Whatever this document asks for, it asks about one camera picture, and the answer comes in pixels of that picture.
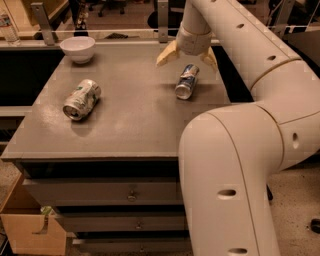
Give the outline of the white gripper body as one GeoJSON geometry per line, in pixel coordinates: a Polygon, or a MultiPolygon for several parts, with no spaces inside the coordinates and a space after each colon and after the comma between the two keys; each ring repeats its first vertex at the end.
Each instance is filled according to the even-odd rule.
{"type": "Polygon", "coordinates": [[[187,55],[197,56],[208,50],[211,45],[211,37],[211,31],[205,34],[196,34],[180,26],[176,36],[177,48],[187,55]]]}

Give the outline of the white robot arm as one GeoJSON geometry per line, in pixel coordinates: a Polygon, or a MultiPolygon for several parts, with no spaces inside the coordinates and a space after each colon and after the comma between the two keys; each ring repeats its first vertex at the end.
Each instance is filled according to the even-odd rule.
{"type": "Polygon", "coordinates": [[[184,129],[179,172],[194,256],[280,256],[268,177],[320,149],[320,80],[238,0],[186,0],[178,52],[216,64],[217,38],[253,102],[206,111],[184,129]]]}

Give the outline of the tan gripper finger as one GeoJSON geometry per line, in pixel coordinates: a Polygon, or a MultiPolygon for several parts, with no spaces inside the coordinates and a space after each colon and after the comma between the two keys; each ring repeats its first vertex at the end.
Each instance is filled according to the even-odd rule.
{"type": "Polygon", "coordinates": [[[218,70],[217,60],[211,47],[200,54],[200,59],[207,66],[210,66],[214,72],[218,70]]]}
{"type": "Polygon", "coordinates": [[[177,42],[175,40],[173,40],[164,48],[164,50],[157,57],[156,65],[158,67],[163,66],[170,61],[177,60],[179,57],[180,57],[180,55],[179,55],[179,49],[177,46],[177,42]]]}

